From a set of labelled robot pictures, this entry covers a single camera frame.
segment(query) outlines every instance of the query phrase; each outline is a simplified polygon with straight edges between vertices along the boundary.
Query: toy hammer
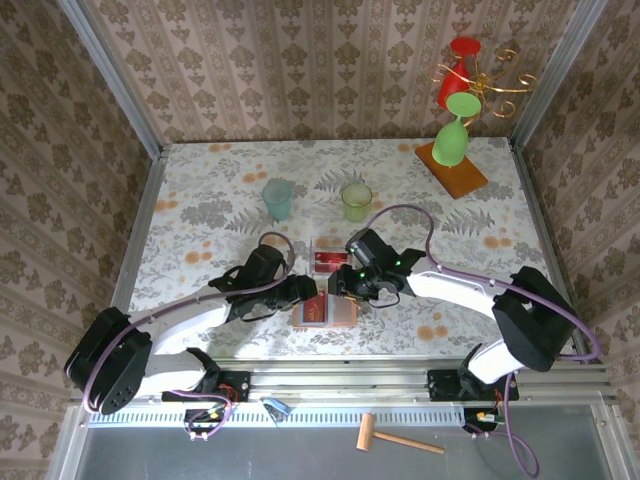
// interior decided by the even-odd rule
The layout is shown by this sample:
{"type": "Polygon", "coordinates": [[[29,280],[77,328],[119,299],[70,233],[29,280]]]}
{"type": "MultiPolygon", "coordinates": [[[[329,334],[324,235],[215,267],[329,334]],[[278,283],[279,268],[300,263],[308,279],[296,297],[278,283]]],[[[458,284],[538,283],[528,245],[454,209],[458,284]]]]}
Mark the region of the toy hammer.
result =
{"type": "Polygon", "coordinates": [[[373,427],[376,422],[376,417],[372,413],[365,413],[362,416],[362,423],[360,424],[360,433],[358,434],[358,443],[356,448],[358,450],[364,450],[368,452],[371,449],[373,443],[373,437],[387,440],[388,442],[395,442],[401,445],[407,445],[409,447],[420,448],[433,453],[444,454],[444,448],[435,447],[428,443],[416,442],[415,440],[409,440],[408,438],[398,437],[389,433],[376,432],[373,427]]]}

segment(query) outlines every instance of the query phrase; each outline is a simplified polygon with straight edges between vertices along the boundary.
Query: clear cup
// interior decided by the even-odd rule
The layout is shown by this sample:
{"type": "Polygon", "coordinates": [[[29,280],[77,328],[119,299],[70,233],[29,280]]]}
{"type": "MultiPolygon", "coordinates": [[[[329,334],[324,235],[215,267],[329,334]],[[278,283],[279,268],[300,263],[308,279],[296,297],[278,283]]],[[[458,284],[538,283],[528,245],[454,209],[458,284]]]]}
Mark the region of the clear cup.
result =
{"type": "Polygon", "coordinates": [[[358,223],[367,218],[373,199],[369,187],[362,182],[350,183],[342,189],[341,197],[347,220],[358,223]]]}
{"type": "Polygon", "coordinates": [[[291,184],[283,180],[271,181],[262,189],[262,200],[269,214],[276,220],[286,220],[289,217],[291,194],[291,184]]]}

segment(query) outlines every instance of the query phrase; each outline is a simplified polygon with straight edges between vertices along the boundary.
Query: floral tablecloth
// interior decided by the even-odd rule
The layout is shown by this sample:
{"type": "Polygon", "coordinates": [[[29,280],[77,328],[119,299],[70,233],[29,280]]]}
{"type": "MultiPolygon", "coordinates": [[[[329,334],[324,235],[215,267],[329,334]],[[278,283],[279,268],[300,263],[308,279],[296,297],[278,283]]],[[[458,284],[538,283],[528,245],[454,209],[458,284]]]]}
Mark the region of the floral tablecloth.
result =
{"type": "MultiPolygon", "coordinates": [[[[508,275],[523,264],[547,273],[514,161],[504,138],[475,138],[468,157],[489,184],[454,200],[414,149],[428,140],[350,140],[174,145],[137,277],[131,309],[189,295],[209,279],[244,264],[261,233],[294,242],[296,272],[308,270],[312,237],[349,238],[340,188],[364,180],[373,212],[415,203],[434,214],[434,254],[443,262],[508,275]],[[275,222],[260,192],[274,179],[294,184],[291,217],[275,222]]],[[[375,224],[397,251],[422,248],[426,221],[397,210],[375,224]]],[[[234,321],[189,339],[215,357],[292,355],[462,356],[498,338],[491,319],[463,307],[403,298],[392,308],[362,308],[356,327],[293,329],[291,313],[254,323],[234,321]]]]}

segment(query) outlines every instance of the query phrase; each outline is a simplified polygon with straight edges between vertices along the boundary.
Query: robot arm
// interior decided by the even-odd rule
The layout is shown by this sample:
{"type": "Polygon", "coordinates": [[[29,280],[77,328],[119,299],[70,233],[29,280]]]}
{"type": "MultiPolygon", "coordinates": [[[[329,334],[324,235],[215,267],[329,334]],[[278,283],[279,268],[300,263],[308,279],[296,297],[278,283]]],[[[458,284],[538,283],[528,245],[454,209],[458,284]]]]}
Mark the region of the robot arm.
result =
{"type": "MultiPolygon", "coordinates": [[[[471,376],[464,380],[468,385],[486,387],[523,367],[548,371],[573,332],[574,325],[564,317],[535,302],[529,305],[529,299],[505,291],[493,281],[480,282],[447,273],[419,250],[407,249],[398,254],[372,229],[356,233],[346,248],[363,266],[355,270],[343,265],[334,272],[329,278],[331,294],[371,302],[386,289],[398,296],[456,303],[496,320],[503,338],[474,350],[465,360],[466,373],[471,376]]],[[[512,275],[512,281],[572,311],[539,271],[523,267],[512,275]]]]}
{"type": "Polygon", "coordinates": [[[217,365],[204,352],[186,348],[184,341],[232,320],[269,317],[317,295],[315,282],[305,275],[288,275],[276,285],[278,271],[286,266],[282,253],[261,244],[245,265],[188,297],[132,317],[107,308],[71,354],[65,372],[83,392],[89,388],[90,405],[103,415],[120,410],[134,397],[197,390],[203,382],[215,388],[217,365]],[[99,366],[103,355],[107,356],[99,366]],[[95,378],[90,382],[92,372],[95,378]]]}

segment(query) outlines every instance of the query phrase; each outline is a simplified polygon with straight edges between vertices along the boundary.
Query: small box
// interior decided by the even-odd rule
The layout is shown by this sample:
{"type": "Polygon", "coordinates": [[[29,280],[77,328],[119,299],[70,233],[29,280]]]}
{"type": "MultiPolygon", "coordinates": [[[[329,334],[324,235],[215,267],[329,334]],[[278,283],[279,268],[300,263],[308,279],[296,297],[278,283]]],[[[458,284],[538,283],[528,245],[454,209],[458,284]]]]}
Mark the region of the small box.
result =
{"type": "Polygon", "coordinates": [[[293,308],[294,328],[353,327],[357,324],[358,307],[353,300],[329,295],[325,290],[293,308]]]}
{"type": "Polygon", "coordinates": [[[339,237],[314,237],[311,239],[310,271],[312,275],[331,275],[342,265],[351,262],[345,250],[346,240],[339,237]]]}

